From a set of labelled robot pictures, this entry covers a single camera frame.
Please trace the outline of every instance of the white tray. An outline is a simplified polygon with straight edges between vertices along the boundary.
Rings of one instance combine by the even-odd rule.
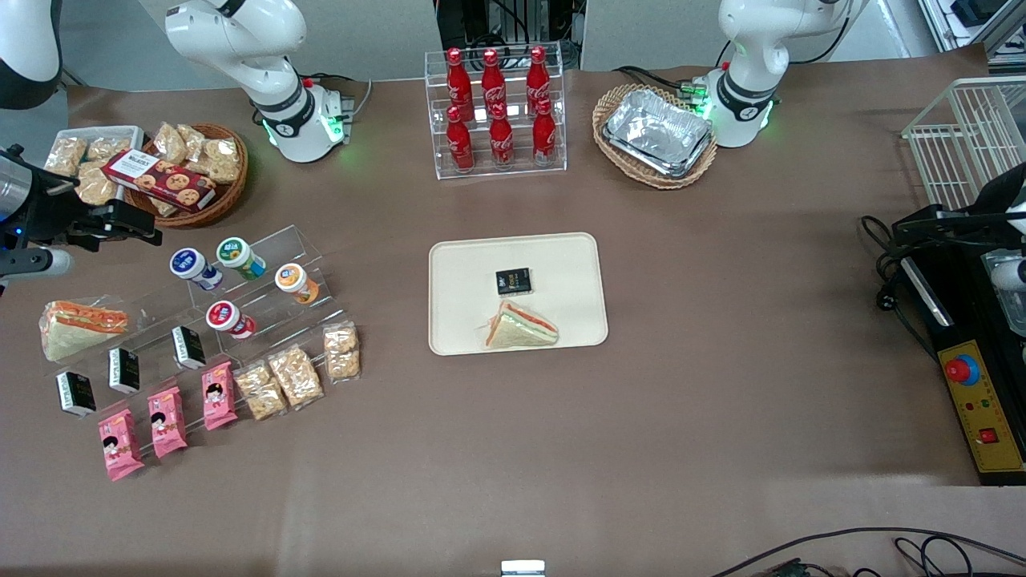
[[[551,347],[484,347],[499,311],[496,272],[530,269],[534,293],[510,297],[559,329]],[[590,347],[608,334],[598,244],[587,232],[439,242],[428,255],[428,345],[435,354]]]

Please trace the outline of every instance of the power cord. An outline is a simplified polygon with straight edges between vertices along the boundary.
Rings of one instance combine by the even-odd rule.
[[[821,540],[821,539],[830,539],[830,538],[833,538],[833,537],[840,537],[840,536],[843,536],[843,535],[853,535],[853,534],[857,534],[857,533],[913,533],[913,534],[916,534],[916,535],[926,535],[928,539],[924,540],[923,543],[921,545],[918,545],[918,546],[916,546],[914,543],[912,543],[911,540],[909,540],[907,538],[904,538],[904,537],[900,537],[899,538],[899,539],[904,539],[905,541],[908,541],[909,543],[912,543],[912,545],[915,546],[915,548],[918,550],[918,552],[919,552],[919,561],[918,562],[913,562],[913,563],[915,563],[915,565],[917,567],[921,567],[922,568],[923,572],[925,573],[925,577],[935,577],[935,576],[937,576],[937,577],[955,577],[954,575],[946,575],[945,573],[941,572],[940,569],[937,568],[937,565],[935,565],[930,560],[930,556],[926,554],[926,547],[930,545],[930,543],[932,543],[934,541],[942,541],[942,542],[949,543],[949,544],[952,544],[955,547],[957,547],[957,549],[962,553],[962,559],[964,559],[965,563],[966,563],[965,577],[984,577],[984,575],[983,574],[974,574],[973,573],[973,565],[972,565],[972,563],[970,563],[969,555],[965,553],[965,550],[961,546],[958,545],[959,542],[960,543],[964,543],[966,545],[972,545],[972,546],[974,546],[974,547],[976,547],[978,549],[982,549],[982,550],[987,551],[989,553],[992,553],[994,555],[1001,556],[1001,557],[1004,557],[1004,559],[1010,560],[1010,561],[1014,561],[1014,562],[1018,563],[1019,565],[1022,565],[1022,566],[1026,567],[1026,556],[1014,553],[1012,551],[1004,550],[1004,549],[999,548],[999,547],[995,547],[993,545],[989,545],[989,544],[984,543],[982,541],[977,541],[975,539],[970,539],[969,537],[962,537],[961,535],[956,535],[954,533],[945,533],[943,531],[931,531],[929,529],[917,529],[917,528],[912,528],[912,527],[853,527],[853,528],[850,528],[850,529],[841,529],[839,531],[830,531],[830,532],[827,532],[827,533],[816,533],[814,535],[807,535],[805,537],[800,537],[798,539],[794,539],[792,541],[788,541],[787,543],[784,543],[783,545],[774,547],[774,548],[772,548],[770,550],[766,550],[766,551],[763,551],[763,552],[761,552],[761,553],[759,553],[757,555],[754,555],[754,556],[752,556],[752,557],[750,557],[750,559],[748,559],[746,561],[743,561],[743,562],[739,563],[738,565],[736,565],[736,566],[734,566],[734,567],[732,567],[732,568],[729,568],[729,569],[727,569],[725,571],[720,571],[719,573],[713,575],[712,577],[726,577],[727,575],[732,575],[734,573],[737,573],[738,571],[741,571],[742,569],[744,569],[744,568],[746,568],[746,567],[748,567],[750,565],[756,564],[756,563],[758,563],[758,562],[760,562],[760,561],[762,561],[762,560],[764,560],[764,559],[766,559],[766,557],[768,557],[771,555],[775,555],[775,554],[777,554],[777,553],[779,553],[781,551],[790,549],[791,547],[795,547],[795,546],[801,545],[803,543],[807,543],[810,541],[818,541],[818,540]],[[912,557],[911,554],[906,554],[906,559],[914,559],[914,557]],[[814,569],[818,569],[818,570],[822,570],[822,568],[820,568],[819,566],[814,566],[813,568]],[[875,571],[873,571],[871,569],[868,569],[868,568],[859,569],[858,571],[855,572],[855,574],[852,577],[858,577],[862,573],[868,573],[870,575],[874,575],[876,577],[879,577],[879,573],[876,573]]]

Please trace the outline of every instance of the yellow control panel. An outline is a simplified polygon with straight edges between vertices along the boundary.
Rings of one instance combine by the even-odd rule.
[[[1024,470],[1022,455],[976,341],[942,350],[937,356],[977,469],[985,473]]]

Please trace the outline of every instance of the black package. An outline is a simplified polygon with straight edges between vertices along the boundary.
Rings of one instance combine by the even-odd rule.
[[[526,295],[530,293],[530,270],[517,268],[496,273],[496,286],[500,297]]]
[[[78,417],[85,417],[96,410],[89,379],[71,371],[57,375],[61,392],[61,410]]]
[[[125,349],[111,349],[110,387],[118,392],[131,394],[139,392],[139,356]]]
[[[192,329],[175,326],[171,330],[174,339],[174,361],[186,369],[201,369],[206,364],[203,356],[203,343],[199,335]]]

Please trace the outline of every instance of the red button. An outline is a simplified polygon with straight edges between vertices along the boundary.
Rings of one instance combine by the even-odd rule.
[[[973,376],[973,370],[969,363],[960,358],[952,358],[944,364],[944,372],[948,378],[956,383],[964,383]]]

